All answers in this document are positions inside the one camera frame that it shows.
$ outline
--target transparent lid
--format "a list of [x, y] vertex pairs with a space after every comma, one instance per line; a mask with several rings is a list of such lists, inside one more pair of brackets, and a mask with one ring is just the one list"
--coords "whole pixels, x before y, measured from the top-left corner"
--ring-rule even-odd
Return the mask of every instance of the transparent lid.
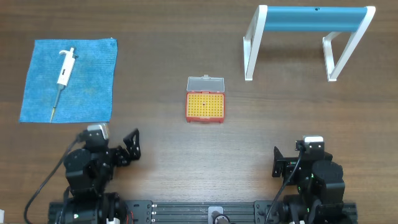
[[224, 78], [188, 77], [187, 91], [224, 92]]

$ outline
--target blue absorbent pad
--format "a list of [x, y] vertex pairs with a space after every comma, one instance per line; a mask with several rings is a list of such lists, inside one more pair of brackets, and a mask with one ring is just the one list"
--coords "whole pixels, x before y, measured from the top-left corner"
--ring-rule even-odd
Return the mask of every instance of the blue absorbent pad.
[[65, 59], [59, 52], [71, 47], [75, 48], [77, 58], [52, 122], [111, 119], [113, 75], [118, 55], [116, 39], [36, 40], [27, 72], [20, 122], [50, 122], [57, 81]]

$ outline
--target wood grain surface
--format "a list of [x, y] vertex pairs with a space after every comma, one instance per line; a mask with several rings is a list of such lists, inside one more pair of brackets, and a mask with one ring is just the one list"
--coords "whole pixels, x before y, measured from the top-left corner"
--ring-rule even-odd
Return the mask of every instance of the wood grain surface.
[[[243, 75], [242, 36], [259, 4], [371, 6], [376, 15], [338, 81], [328, 83], [322, 33], [265, 33], [254, 81]], [[394, 223], [398, 211], [398, 2], [0, 1], [0, 208], [23, 209], [75, 134], [87, 124], [19, 123], [34, 40], [118, 40], [111, 146], [139, 128], [142, 157], [108, 191], [126, 199], [181, 202], [272, 200], [274, 146], [324, 136], [344, 168], [344, 200], [360, 223]], [[348, 35], [333, 41], [340, 55]], [[225, 78], [223, 124], [186, 123], [187, 77]], [[67, 186], [61, 167], [29, 210], [45, 223]], [[286, 193], [294, 193], [293, 187]]]

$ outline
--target pipette tip box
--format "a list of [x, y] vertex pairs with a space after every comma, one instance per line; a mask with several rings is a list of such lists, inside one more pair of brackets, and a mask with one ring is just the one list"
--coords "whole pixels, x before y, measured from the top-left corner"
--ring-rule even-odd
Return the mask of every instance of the pipette tip box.
[[185, 117], [187, 122], [224, 122], [224, 78], [189, 77]]

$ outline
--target white stand leg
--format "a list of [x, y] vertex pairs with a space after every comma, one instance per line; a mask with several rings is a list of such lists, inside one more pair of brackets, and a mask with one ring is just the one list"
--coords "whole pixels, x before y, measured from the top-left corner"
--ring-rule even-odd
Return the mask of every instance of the white stand leg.
[[267, 6], [259, 6], [254, 13], [246, 35], [243, 37], [244, 79], [253, 80], [254, 66], [259, 53], [262, 33], [267, 18]]
[[339, 61], [335, 66], [335, 62], [333, 60], [333, 53], [331, 51], [331, 40], [340, 34], [339, 32], [331, 32], [326, 37], [322, 38], [323, 43], [323, 53], [325, 54], [325, 65], [326, 65], [326, 72], [328, 75], [329, 82], [337, 81], [337, 77], [340, 74], [341, 70], [343, 69], [344, 65], [349, 59], [349, 56], [353, 53], [355, 47], [358, 45], [358, 42], [361, 40], [363, 34], [365, 33], [366, 29], [368, 28], [372, 18], [374, 16], [374, 12], [376, 8], [374, 6], [367, 6], [367, 13], [360, 23], [358, 30], [353, 32], [349, 37], [348, 43], [346, 48], [344, 49], [343, 53]]

